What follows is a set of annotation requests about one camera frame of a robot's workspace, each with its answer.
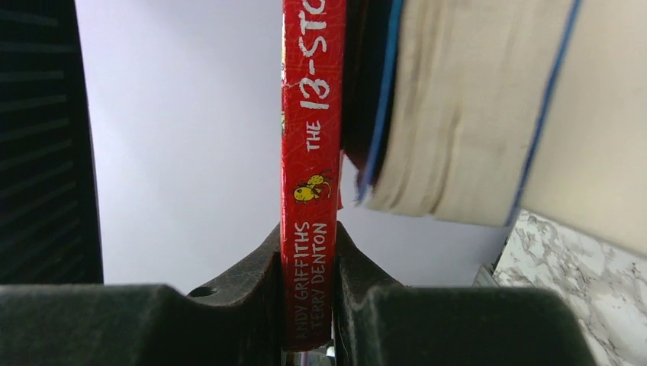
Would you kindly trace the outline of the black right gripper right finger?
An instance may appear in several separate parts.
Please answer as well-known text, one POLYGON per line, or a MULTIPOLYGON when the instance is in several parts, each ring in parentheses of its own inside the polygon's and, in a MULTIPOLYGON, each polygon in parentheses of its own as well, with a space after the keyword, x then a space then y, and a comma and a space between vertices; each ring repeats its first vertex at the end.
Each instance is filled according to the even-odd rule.
POLYGON ((536 287, 411 287, 337 228, 339 365, 593 365, 569 306, 536 287))

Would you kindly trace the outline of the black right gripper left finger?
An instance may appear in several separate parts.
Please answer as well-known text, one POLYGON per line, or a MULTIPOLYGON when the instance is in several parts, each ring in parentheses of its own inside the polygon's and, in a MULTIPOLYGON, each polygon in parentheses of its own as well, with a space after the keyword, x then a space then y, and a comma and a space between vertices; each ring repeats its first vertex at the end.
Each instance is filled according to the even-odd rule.
POLYGON ((279 231, 216 278, 165 284, 1 289, 3 365, 277 365, 279 231))

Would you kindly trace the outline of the dark bottom book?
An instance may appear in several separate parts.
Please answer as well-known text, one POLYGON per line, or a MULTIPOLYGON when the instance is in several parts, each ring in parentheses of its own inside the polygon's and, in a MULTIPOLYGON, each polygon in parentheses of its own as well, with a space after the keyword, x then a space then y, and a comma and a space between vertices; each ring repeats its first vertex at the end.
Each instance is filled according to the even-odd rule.
POLYGON ((356 203, 482 226, 514 218, 581 3, 371 1, 346 127, 356 203))

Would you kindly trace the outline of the red spine book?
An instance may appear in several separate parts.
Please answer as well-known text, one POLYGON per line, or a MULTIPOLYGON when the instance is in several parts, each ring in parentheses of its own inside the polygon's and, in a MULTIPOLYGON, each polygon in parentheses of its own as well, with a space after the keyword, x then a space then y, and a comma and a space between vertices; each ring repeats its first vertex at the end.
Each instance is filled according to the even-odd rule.
POLYGON ((331 337, 346 3, 294 0, 282 10, 283 348, 302 352, 331 337))

